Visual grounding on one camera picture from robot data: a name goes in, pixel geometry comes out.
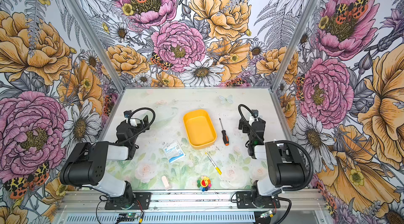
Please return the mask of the black orange screwdriver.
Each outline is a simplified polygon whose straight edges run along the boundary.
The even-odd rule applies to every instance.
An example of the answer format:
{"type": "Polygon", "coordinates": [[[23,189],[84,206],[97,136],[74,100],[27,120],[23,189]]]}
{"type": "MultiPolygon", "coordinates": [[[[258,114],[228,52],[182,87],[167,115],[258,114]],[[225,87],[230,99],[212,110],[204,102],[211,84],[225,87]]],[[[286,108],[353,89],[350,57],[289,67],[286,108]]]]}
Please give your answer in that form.
{"type": "Polygon", "coordinates": [[[228,139],[226,130],[225,130],[224,127],[223,127],[222,120],[219,119],[219,121],[220,121],[221,128],[222,128],[222,131],[221,131],[221,132],[222,132],[222,139],[223,139],[223,142],[224,142],[225,146],[228,146],[228,145],[229,145],[229,139],[228,139]]]}

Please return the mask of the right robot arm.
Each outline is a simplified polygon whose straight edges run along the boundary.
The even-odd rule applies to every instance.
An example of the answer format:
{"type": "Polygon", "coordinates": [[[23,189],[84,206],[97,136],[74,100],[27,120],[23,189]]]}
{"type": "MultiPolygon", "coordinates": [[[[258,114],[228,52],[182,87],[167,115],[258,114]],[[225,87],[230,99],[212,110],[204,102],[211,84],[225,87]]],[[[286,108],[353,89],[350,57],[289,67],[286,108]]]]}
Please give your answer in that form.
{"type": "Polygon", "coordinates": [[[238,111],[241,116],[238,129],[248,136],[248,155],[266,165],[267,175],[254,181],[250,192],[236,193],[237,207],[279,207],[279,194],[299,191],[309,185],[314,175],[312,158],[307,150],[293,141],[265,142],[266,122],[259,117],[258,110],[251,110],[241,104],[238,111]]]}

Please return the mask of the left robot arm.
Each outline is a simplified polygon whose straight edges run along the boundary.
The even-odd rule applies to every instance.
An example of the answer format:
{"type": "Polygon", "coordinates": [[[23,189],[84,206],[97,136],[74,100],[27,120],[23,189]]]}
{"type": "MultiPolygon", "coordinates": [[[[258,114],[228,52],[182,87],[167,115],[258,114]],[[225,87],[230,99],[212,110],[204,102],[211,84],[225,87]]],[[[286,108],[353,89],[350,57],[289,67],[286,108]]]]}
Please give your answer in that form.
{"type": "Polygon", "coordinates": [[[117,126],[117,140],[114,143],[99,141],[77,144],[61,170],[61,183],[101,192],[114,208],[136,206],[140,209],[141,203],[133,193],[130,182],[112,176],[106,171],[106,164],[108,161],[132,160],[138,149],[138,136],[150,129],[155,118],[153,109],[139,108],[117,126]]]}

